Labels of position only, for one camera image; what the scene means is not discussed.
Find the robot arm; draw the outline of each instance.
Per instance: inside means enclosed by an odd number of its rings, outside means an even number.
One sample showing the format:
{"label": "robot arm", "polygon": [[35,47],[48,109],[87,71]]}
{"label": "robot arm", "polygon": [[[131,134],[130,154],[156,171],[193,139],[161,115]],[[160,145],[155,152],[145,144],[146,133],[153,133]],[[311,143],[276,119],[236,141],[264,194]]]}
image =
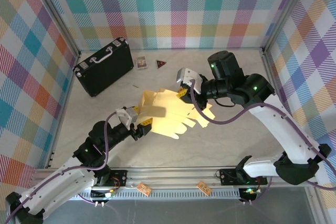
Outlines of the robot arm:
{"label": "robot arm", "polygon": [[[139,124],[134,128],[138,116],[134,108],[122,108],[117,110],[116,114],[121,123],[114,128],[111,128],[110,124],[107,125],[109,151],[128,136],[138,140],[147,135],[152,128],[151,124]],[[108,185],[113,174],[107,165],[100,170],[89,169],[104,165],[104,124],[105,121],[96,123],[74,155],[41,183],[21,195],[13,192],[6,197],[9,214],[23,203],[14,215],[14,223],[43,223],[44,219],[75,194],[94,185]]]}
{"label": "robot arm", "polygon": [[[327,144],[319,145],[307,136],[284,109],[270,83],[259,74],[245,76],[233,53],[221,51],[208,58],[214,79],[207,80],[203,75],[191,69],[181,69],[177,82],[181,83],[181,99],[191,103],[191,85],[194,80],[195,101],[202,110],[208,99],[229,97],[234,104],[247,108],[253,104],[270,104],[278,108],[282,115],[270,106],[255,106],[250,113],[258,118],[283,147],[284,152],[275,157],[252,158],[246,156],[236,167],[237,177],[245,182],[258,176],[280,176],[284,181],[298,185],[313,177],[319,169],[321,158],[311,149],[314,147],[327,157],[331,148]],[[291,119],[299,128],[296,131],[289,123]],[[300,133],[309,138],[308,146]]]}

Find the metal bracket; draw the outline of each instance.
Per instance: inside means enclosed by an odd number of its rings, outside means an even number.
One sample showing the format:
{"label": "metal bracket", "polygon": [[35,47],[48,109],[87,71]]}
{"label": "metal bracket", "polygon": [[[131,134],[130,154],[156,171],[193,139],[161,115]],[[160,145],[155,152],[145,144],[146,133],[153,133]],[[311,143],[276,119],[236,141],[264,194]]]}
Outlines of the metal bracket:
{"label": "metal bracket", "polygon": [[193,79],[195,80],[194,89],[198,94],[200,94],[203,79],[197,72],[189,68],[181,68],[177,72],[176,82],[182,82],[184,84],[187,84],[189,87],[191,87],[191,80]]}
{"label": "metal bracket", "polygon": [[[236,169],[220,169],[219,176],[221,178],[220,184],[222,186],[258,186],[259,181],[256,178],[247,179],[247,183],[242,183],[237,177]],[[267,185],[267,178],[259,177],[260,185]]]}
{"label": "metal bracket", "polygon": [[138,113],[135,111],[134,108],[122,108],[119,110],[116,110],[117,116],[120,120],[120,122],[125,125],[125,127],[130,130],[131,124],[135,123],[138,119]]}
{"label": "metal bracket", "polygon": [[110,171],[110,179],[105,183],[105,186],[116,186],[115,179],[116,178],[120,182],[120,187],[126,186],[127,181],[127,170],[111,170]]}

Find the yellow paper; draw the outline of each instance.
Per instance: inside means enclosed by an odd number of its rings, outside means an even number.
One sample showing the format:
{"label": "yellow paper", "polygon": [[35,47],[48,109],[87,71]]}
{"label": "yellow paper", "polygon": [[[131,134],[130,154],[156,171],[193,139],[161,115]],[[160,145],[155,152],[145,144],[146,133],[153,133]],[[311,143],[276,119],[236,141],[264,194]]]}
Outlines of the yellow paper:
{"label": "yellow paper", "polygon": [[[187,126],[195,126],[196,123],[191,119],[206,127],[209,122],[199,115],[193,104],[184,103],[176,95],[177,92],[166,89],[158,92],[145,90],[138,105],[137,124],[153,118],[151,131],[174,139],[179,139],[178,134],[185,133]],[[210,107],[208,104],[203,112],[213,119],[215,115],[209,110]]]}

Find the plaid wallpaper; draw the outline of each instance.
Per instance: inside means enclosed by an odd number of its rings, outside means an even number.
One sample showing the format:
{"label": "plaid wallpaper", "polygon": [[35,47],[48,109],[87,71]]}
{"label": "plaid wallpaper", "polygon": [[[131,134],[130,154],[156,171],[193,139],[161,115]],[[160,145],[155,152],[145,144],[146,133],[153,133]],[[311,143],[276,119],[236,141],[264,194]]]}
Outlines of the plaid wallpaper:
{"label": "plaid wallpaper", "polygon": [[0,0],[0,223],[46,161],[74,62],[41,0]]}
{"label": "plaid wallpaper", "polygon": [[[268,55],[285,106],[336,166],[336,0],[299,0]],[[318,177],[326,186],[336,178]],[[322,191],[336,223],[336,194]]]}
{"label": "plaid wallpaper", "polygon": [[60,4],[55,0],[55,5],[78,44],[98,50],[119,36],[127,37],[133,49],[259,47],[258,38],[262,41],[265,35],[264,23],[274,2],[64,0]]}
{"label": "plaid wallpaper", "polygon": [[272,22],[267,29],[266,35],[265,35],[264,39],[262,40],[262,43],[261,43],[262,47],[264,47],[266,45],[267,40],[269,39],[269,36],[272,34],[273,28],[274,28],[275,24],[278,22],[278,20],[280,18],[280,15],[282,13],[282,10],[283,10],[284,6],[286,5],[286,3],[287,3],[287,0],[282,0],[281,1],[273,19],[272,19]]}

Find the orange tag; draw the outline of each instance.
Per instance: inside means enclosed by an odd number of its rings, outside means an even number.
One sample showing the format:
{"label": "orange tag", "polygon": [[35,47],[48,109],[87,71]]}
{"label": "orange tag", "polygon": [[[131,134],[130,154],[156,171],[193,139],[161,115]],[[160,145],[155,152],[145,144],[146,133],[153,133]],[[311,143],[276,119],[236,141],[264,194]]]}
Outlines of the orange tag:
{"label": "orange tag", "polygon": [[208,187],[203,181],[200,181],[197,184],[197,187],[199,188],[199,190],[201,190],[202,192],[205,193],[206,196],[209,196],[212,192],[211,188]]}
{"label": "orange tag", "polygon": [[149,187],[146,187],[143,183],[140,183],[137,187],[137,190],[145,194],[146,196],[149,196],[149,194],[152,192],[152,189]]}

